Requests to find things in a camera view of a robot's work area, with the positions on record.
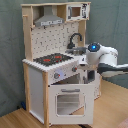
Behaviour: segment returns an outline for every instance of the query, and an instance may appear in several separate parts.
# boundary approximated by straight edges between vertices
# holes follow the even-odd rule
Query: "wooden toy kitchen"
[[[49,128],[92,124],[100,75],[78,68],[86,55],[90,2],[23,4],[26,108]],[[84,108],[82,113],[74,114]]]

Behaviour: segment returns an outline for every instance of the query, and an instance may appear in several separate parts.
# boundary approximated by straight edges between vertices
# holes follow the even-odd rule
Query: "stovetop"
[[[61,53],[54,53],[51,55],[36,58],[33,61],[36,63],[42,64],[46,67],[49,67],[51,65],[55,65],[55,64],[67,61],[67,60],[71,60],[71,59],[73,59],[73,57],[70,57],[70,56],[67,56]]]

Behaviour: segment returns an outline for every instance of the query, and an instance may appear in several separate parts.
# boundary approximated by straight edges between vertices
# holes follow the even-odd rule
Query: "control knob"
[[[73,68],[72,68],[72,71],[73,71],[73,72],[76,72],[76,70],[77,70],[76,67],[73,67]]]
[[[54,74],[54,78],[55,78],[55,79],[58,79],[59,77],[60,77],[60,74],[58,74],[58,73],[55,73],[55,74]]]

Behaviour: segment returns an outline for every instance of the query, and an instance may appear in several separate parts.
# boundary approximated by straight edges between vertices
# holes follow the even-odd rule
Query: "sink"
[[[72,54],[75,56],[83,55],[86,54],[86,47],[77,47],[73,49],[68,49],[65,51],[65,53]]]

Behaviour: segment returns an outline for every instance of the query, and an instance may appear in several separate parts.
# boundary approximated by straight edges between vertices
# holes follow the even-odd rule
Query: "floor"
[[[0,128],[44,128],[37,119],[23,109],[14,111],[0,118]],[[58,125],[50,128],[81,128],[78,125]]]
[[[101,97],[94,103],[93,128],[117,128],[128,118],[128,89],[102,80]],[[0,118],[0,128],[44,128],[44,125],[23,109]],[[78,125],[58,125],[50,128],[81,128]]]

